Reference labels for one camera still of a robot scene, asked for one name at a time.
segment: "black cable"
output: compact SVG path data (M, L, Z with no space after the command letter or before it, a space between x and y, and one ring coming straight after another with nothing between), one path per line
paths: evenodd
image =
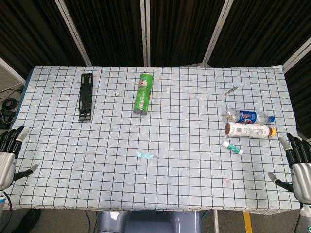
M93 233L95 233L96 232L96 228L97 228L97 221L98 221L98 212L97 211L95 211L95 213L96 213L96 221L95 221L95 226L94 226L94 230L93 230Z
M88 233L91 232L91 221L89 220L89 216L86 210L84 210L84 212L86 213L86 217L88 219Z
M13 122L13 119L12 119L11 121L9 121L9 122L6 122L6 121L5 121L3 112L2 112L1 110L2 110L2 109L0 109L0 115L1 115L1 117L2 117L3 123L4 123L4 124L10 124L10 123L12 123L12 122Z
M205 218L207 213L208 213L208 210L205 210L205 212L202 214L201 220L203 220Z
M6 91L16 91L16 92L20 93L21 90L22 90L22 88L17 89L17 90L14 90L14 89L6 89L6 90L4 90L4 91L0 91L0 94L3 93L3 92L6 92Z
M11 97L6 98L2 102L2 109L11 110L17 106L17 100Z
M6 198L8 198L8 202L9 202L9 205L10 205L10 217L9 217L9 220L7 221L7 223L5 224L4 228L1 230L0 233L3 233L5 228L9 225L9 222L11 221L11 217L12 217L12 203L11 203L11 199L10 197L6 194L6 192L3 192L6 196Z
M12 92L10 95L8 95L7 97L0 97L0 99L7 99L7 98L9 98L12 94L13 94L14 92Z
M298 223L300 221L300 212L299 212L299 217L298 217L298 220L297 220L297 223L296 223L296 226L295 226L295 230L294 230L294 233L296 233L296 230L297 230L297 227L298 227Z

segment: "gray chair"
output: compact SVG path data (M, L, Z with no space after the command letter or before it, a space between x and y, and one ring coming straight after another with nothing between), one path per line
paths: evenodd
M200 211L103 211L99 233L201 233Z

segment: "yellow floor marking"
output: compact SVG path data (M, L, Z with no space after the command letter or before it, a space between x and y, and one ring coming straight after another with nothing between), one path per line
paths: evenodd
M249 212L244 212L245 232L252 233L251 216Z

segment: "floor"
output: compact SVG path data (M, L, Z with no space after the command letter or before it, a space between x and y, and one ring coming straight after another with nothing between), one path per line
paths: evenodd
M11 75L0 67L0 91L18 84ZM9 95L11 91L0 93L0 97ZM19 93L11 97L19 99ZM20 223L27 209L14 210L12 219L5 233L10 233ZM88 211L91 221L91 232L93 232L96 214ZM251 225L254 233L293 233L299 215L298 210L283 212L274 215L251 214ZM3 228L9 217L9 211L4 211L0 220L0 229ZM220 233L245 233L243 212L239 211L218 211ZM209 211L202 220L204 233L213 233L213 214ZM51 210L44 209L38 224L31 231L32 233L87 233L88 221L83 210Z

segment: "can lid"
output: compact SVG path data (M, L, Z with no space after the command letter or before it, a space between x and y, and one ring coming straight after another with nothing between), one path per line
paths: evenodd
M270 127L270 129L271 129L271 135L270 136L275 136L276 135L276 128Z
M224 141L222 145L227 148L229 146L229 144L230 143L228 141Z
M239 151L239 155L242 155L244 153L244 151L243 151L243 149L240 149L240 151Z
M270 123L272 123L272 122L275 121L275 118L274 118L274 116L269 116L269 117L268 117L268 120L269 120Z
M152 80L154 79L154 77L152 76L152 74L149 74L149 73L141 73L140 76L143 76L143 75L149 76L150 78L152 78Z

